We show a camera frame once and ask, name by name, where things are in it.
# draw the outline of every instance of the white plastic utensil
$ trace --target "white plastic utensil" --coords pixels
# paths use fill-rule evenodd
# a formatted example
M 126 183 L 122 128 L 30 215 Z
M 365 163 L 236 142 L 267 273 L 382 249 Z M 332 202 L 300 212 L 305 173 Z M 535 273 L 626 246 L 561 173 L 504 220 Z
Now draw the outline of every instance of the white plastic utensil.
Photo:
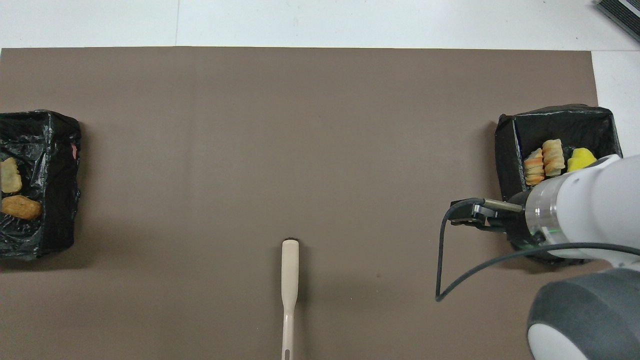
M 298 241 L 288 238 L 282 242 L 282 360 L 293 360 L 293 313 L 298 300 Z

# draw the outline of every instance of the brown cardboard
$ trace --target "brown cardboard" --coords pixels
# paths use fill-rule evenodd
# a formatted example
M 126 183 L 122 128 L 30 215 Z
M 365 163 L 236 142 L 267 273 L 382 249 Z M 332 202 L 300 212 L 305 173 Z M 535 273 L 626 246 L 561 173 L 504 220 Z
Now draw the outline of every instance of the brown cardboard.
M 587 52 L 3 49 L 0 111 L 83 126 L 76 244 L 0 263 L 3 359 L 529 359 L 526 259 L 434 301 L 449 202 L 498 199 L 501 113 L 596 105 Z M 449 228 L 444 284 L 510 252 Z

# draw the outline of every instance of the white tile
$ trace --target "white tile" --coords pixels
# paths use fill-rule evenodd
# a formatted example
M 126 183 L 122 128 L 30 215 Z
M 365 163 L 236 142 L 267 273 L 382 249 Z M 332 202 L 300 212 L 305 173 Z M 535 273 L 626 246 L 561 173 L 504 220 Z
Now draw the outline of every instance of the white tile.
M 0 47 L 174 45 L 178 0 L 1 0 Z
M 594 51 L 598 103 L 613 112 L 625 156 L 640 154 L 640 51 Z
M 591 0 L 180 0 L 177 45 L 640 49 Z

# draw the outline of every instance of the brown table surface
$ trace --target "brown table surface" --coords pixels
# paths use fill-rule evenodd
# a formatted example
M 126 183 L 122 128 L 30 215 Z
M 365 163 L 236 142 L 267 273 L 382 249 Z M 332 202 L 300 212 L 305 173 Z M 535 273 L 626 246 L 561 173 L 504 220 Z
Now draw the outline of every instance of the brown table surface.
M 301 239 L 297 359 L 530 359 L 547 272 L 434 301 L 449 202 L 498 199 L 502 113 L 596 105 L 587 52 L 3 49 L 0 111 L 82 123 L 76 244 L 0 263 L 3 359 L 278 359 L 280 244 Z M 444 283 L 511 251 L 448 231 Z

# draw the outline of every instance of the black cable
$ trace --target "black cable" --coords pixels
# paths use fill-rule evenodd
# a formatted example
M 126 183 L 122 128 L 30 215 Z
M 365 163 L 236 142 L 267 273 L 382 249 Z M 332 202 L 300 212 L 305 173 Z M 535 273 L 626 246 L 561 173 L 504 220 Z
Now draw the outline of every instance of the black cable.
M 441 240 L 444 238 L 444 228 L 440 229 Z M 438 272 L 438 279 L 436 280 L 436 301 L 441 301 L 444 299 L 447 294 L 451 292 L 456 286 L 460 285 L 461 282 L 468 279 L 471 275 L 477 273 L 478 271 L 488 268 L 489 266 L 495 265 L 497 263 L 501 263 L 503 261 L 512 260 L 515 258 L 519 258 L 522 256 L 535 255 L 541 252 L 553 251 L 553 250 L 567 250 L 567 249 L 602 249 L 602 250 L 611 250 L 617 252 L 624 252 L 626 254 L 632 254 L 640 256 L 640 249 L 635 247 L 629 247 L 624 245 L 616 245 L 616 244 L 607 244 L 607 243 L 565 243 L 565 244 L 555 244 L 555 245 L 546 245 L 542 247 L 536 247 L 535 249 L 527 249 L 520 250 L 514 253 L 500 256 L 499 258 L 491 259 L 489 261 L 485 261 L 484 263 L 475 266 L 464 274 L 460 275 L 454 282 L 451 283 L 443 292 L 440 294 L 440 276 L 442 274 L 441 271 Z M 441 270 L 442 260 L 438 261 L 438 270 Z
M 436 275 L 436 301 L 440 301 L 438 300 L 438 297 L 440 296 L 440 282 L 442 280 L 442 253 L 444 252 L 444 228 L 447 226 L 447 221 L 449 221 L 449 217 L 451 217 L 451 214 L 453 214 L 454 211 L 469 204 L 482 205 L 484 204 L 484 199 L 480 199 L 479 197 L 472 197 L 471 199 L 458 201 L 457 203 L 453 204 L 449 208 L 449 210 L 447 210 L 447 212 L 444 214 L 444 217 L 442 218 L 442 223 L 440 224 L 440 244 L 438 246 L 438 273 Z

